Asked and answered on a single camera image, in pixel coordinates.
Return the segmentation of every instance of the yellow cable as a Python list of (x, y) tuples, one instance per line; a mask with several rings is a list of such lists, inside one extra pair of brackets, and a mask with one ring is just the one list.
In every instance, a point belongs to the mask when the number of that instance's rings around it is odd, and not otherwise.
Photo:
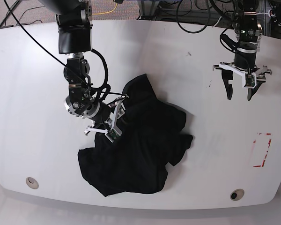
[(117, 7), (118, 7), (118, 4), (116, 3), (116, 6), (115, 6), (115, 8), (112, 11), (104, 12), (104, 13), (94, 13), (93, 15), (103, 15), (103, 14), (112, 13), (114, 10), (116, 10)]

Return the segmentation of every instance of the white table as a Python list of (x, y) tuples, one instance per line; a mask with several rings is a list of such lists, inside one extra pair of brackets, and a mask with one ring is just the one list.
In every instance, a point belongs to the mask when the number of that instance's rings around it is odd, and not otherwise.
[[(58, 55), (55, 23), (26, 28), (66, 62)], [(0, 30), (0, 184), (56, 200), (138, 209), (210, 209), (272, 200), (281, 181), (281, 40), (262, 38), (256, 63), (268, 65), (273, 75), (252, 100), (247, 101), (247, 90), (234, 75), (228, 101), (220, 71), (212, 71), (214, 64), (233, 60), (219, 43), (221, 31), (209, 27), (192, 35), (170, 22), (94, 21), (93, 46), (106, 58), (111, 90), (121, 92), (129, 80), (147, 73), (160, 99), (187, 111), (185, 131), (195, 137), (182, 161), (167, 167), (161, 192), (105, 198), (80, 173), (78, 149), (94, 146), (94, 134), (85, 136), (88, 120), (63, 106), (68, 95), (63, 66), (21, 28)], [(234, 36), (231, 30), (227, 34)], [(85, 55), (98, 86), (101, 61), (91, 52)], [(254, 167), (262, 165), (269, 138), (264, 166)], [(37, 190), (26, 185), (27, 177), (38, 181)], [(230, 194), (239, 188), (244, 197), (232, 201)]]

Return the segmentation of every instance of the black cloth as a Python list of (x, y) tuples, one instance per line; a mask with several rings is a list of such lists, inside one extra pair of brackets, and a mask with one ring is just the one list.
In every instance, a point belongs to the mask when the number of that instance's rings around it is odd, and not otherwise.
[(104, 196), (121, 192), (152, 194), (163, 189), (165, 165), (180, 162), (190, 148), (191, 135), (179, 132), (186, 114), (156, 98), (147, 75), (131, 80), (123, 93), (123, 134), (114, 143), (96, 133), (95, 147), (79, 150), (83, 178)]

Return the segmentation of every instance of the table surface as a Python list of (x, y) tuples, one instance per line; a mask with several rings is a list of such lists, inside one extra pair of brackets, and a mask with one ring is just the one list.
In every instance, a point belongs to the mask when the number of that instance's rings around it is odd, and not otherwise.
[[(26, 28), (66, 62), (58, 54), (55, 23)], [(94, 133), (85, 136), (89, 121), (64, 108), (68, 89), (63, 66), (21, 28), (0, 30), (0, 184), (56, 200), (136, 209), (210, 209), (272, 200), (281, 181), (281, 40), (262, 38), (256, 64), (267, 65), (273, 75), (252, 100), (247, 101), (241, 77), (234, 75), (228, 101), (220, 71), (212, 71), (214, 64), (233, 60), (219, 43), (221, 32), (208, 27), (187, 34), (170, 22), (94, 21), (93, 47), (106, 58), (111, 90), (121, 92), (129, 80), (147, 73), (159, 99), (186, 111), (184, 131), (194, 135), (182, 161), (167, 165), (161, 192), (105, 198), (80, 173), (77, 152), (94, 146)], [(234, 36), (232, 30), (227, 34)], [(99, 86), (101, 61), (91, 52), (85, 58), (92, 83)], [(26, 185), (27, 177), (38, 181), (37, 190)], [(232, 201), (230, 194), (239, 188), (243, 198)]]

